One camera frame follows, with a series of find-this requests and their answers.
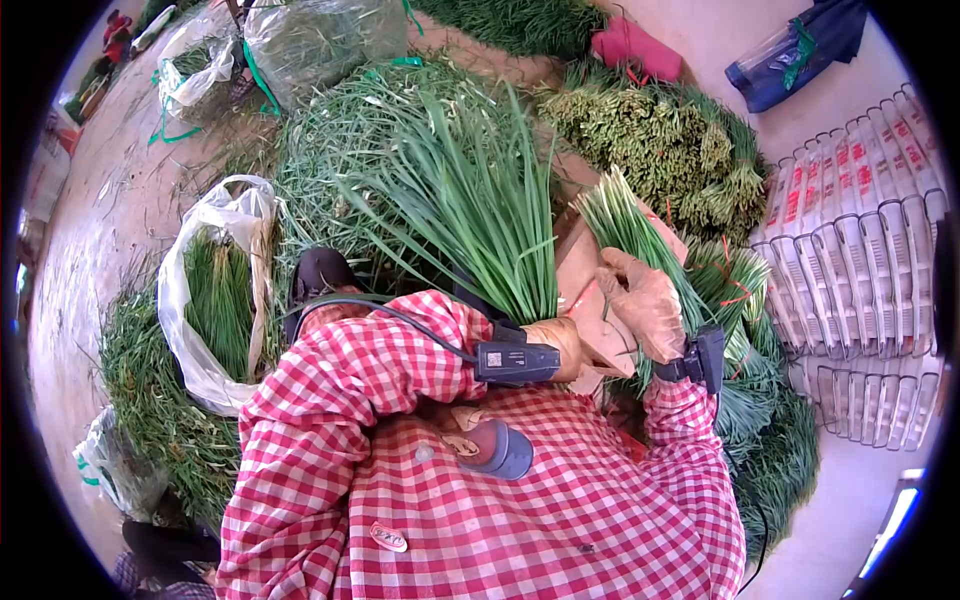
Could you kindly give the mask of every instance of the shoe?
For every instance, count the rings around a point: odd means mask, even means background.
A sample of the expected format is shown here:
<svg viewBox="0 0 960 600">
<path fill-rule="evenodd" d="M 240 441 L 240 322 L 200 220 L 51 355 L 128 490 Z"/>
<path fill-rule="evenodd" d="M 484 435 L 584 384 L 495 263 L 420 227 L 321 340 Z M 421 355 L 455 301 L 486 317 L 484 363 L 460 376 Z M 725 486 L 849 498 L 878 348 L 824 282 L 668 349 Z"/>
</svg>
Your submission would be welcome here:
<svg viewBox="0 0 960 600">
<path fill-rule="evenodd" d="M 360 280 L 353 274 L 342 254 L 332 248 L 314 248 L 303 253 L 290 280 L 287 294 L 287 310 L 303 306 L 313 299 L 336 291 L 335 288 L 352 285 L 363 289 Z M 283 320 L 283 333 L 287 345 L 297 339 L 297 324 L 302 310 L 291 313 Z"/>
</svg>

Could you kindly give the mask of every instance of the red plaid sleeve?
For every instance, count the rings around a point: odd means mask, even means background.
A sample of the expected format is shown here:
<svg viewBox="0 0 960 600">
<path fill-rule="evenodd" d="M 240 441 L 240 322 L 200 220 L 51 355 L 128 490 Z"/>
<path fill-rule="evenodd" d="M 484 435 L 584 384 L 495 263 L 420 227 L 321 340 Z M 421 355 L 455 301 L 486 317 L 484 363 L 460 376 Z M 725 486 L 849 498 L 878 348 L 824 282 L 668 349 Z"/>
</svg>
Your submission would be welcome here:
<svg viewBox="0 0 960 600">
<path fill-rule="evenodd" d="M 451 345 L 490 339 L 483 316 L 439 292 L 389 304 Z M 361 427 L 410 413 L 419 395 L 480 398 L 486 385 L 453 353 L 386 313 L 301 337 L 240 415 L 243 460 L 223 523 L 218 595 L 326 597 L 347 542 L 343 498 L 370 454 Z"/>
<path fill-rule="evenodd" d="M 654 377 L 643 397 L 650 448 L 644 466 L 693 521 L 719 597 L 734 597 L 746 561 L 746 540 L 724 461 L 713 433 L 716 398 L 689 379 Z"/>
</svg>

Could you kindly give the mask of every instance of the plastic sack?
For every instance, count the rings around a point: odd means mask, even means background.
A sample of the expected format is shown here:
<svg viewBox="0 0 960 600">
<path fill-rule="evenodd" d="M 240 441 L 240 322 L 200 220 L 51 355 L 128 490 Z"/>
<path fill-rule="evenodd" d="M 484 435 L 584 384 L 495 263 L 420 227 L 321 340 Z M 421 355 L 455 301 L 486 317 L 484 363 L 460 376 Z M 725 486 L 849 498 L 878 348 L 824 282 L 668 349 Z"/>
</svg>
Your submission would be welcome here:
<svg viewBox="0 0 960 600">
<path fill-rule="evenodd" d="M 132 46 L 140 51 L 146 50 L 147 46 L 160 34 L 160 31 L 166 27 L 167 22 L 174 17 L 174 11 L 176 10 L 177 7 L 173 5 L 163 9 L 163 12 L 158 14 L 156 18 L 150 22 L 150 25 L 143 30 L 143 33 L 131 42 Z"/>
<path fill-rule="evenodd" d="M 252 187 L 234 200 L 227 183 L 244 181 Z M 252 372 L 263 349 L 264 324 L 268 298 L 273 293 L 270 280 L 270 232 L 274 224 L 276 196 L 274 187 L 253 175 L 233 175 L 213 189 L 183 215 L 183 225 L 170 251 L 163 257 L 156 284 L 156 313 L 167 345 L 183 371 L 187 392 L 206 410 L 224 417 L 236 417 L 257 386 L 230 379 L 204 340 L 184 317 L 190 302 L 183 255 L 190 240 L 203 231 L 228 234 L 251 260 L 253 288 L 253 328 L 251 331 L 248 372 Z"/>
<path fill-rule="evenodd" d="M 749 112 L 792 96 L 832 62 L 850 62 L 867 20 L 862 0 L 814 0 L 813 8 L 760 42 L 724 71 Z"/>
<path fill-rule="evenodd" d="M 85 484 L 96 487 L 133 519 L 150 522 L 166 492 L 167 473 L 133 450 L 112 406 L 93 420 L 73 457 Z"/>
<path fill-rule="evenodd" d="M 197 105 L 216 83 L 230 81 L 235 43 L 236 25 L 226 4 L 212 9 L 209 16 L 193 19 L 180 27 L 156 59 L 160 109 L 185 123 L 203 125 L 196 119 L 184 118 L 184 111 Z M 211 56 L 210 63 L 203 71 L 183 77 L 173 59 L 200 45 L 205 45 Z M 223 110 L 227 109 L 228 105 L 224 104 Z"/>
<path fill-rule="evenodd" d="M 368 60 L 406 56 L 402 0 L 256 0 L 244 39 L 260 77 L 286 110 Z"/>
</svg>

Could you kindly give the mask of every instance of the red checkered shirt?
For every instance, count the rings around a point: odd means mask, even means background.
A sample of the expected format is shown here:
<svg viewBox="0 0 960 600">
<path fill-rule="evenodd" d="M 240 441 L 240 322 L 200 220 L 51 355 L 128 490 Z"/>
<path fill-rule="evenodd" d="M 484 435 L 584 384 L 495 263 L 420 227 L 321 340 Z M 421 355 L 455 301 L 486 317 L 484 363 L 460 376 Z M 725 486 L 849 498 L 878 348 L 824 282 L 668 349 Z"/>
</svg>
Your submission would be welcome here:
<svg viewBox="0 0 960 600">
<path fill-rule="evenodd" d="M 438 292 L 390 305 L 467 352 L 492 335 Z M 424 396 L 479 402 L 481 420 L 526 436 L 532 466 L 515 481 L 466 470 L 414 414 Z M 590 399 L 488 392 L 383 312 L 302 333 L 240 416 L 218 596 L 732 598 L 746 552 L 713 398 L 655 380 L 644 404 L 650 448 L 634 462 Z M 375 522 L 406 550 L 379 545 Z"/>
</svg>

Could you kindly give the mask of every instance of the work glove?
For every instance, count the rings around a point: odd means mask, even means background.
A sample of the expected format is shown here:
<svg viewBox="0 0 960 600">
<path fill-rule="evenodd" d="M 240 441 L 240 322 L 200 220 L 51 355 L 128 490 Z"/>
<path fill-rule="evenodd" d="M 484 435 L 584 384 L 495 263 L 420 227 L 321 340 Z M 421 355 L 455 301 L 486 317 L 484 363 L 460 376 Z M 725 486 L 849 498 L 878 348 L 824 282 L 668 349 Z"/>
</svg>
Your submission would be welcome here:
<svg viewBox="0 0 960 600">
<path fill-rule="evenodd" d="M 609 266 L 596 268 L 597 285 L 643 353 L 662 365 L 683 358 L 686 336 L 680 297 L 670 277 L 616 248 L 603 249 L 600 257 Z"/>
<path fill-rule="evenodd" d="M 580 374 L 580 335 L 572 319 L 546 319 L 534 324 L 521 325 L 527 332 L 527 344 L 547 344 L 560 351 L 560 368 L 550 381 L 569 383 Z"/>
</svg>

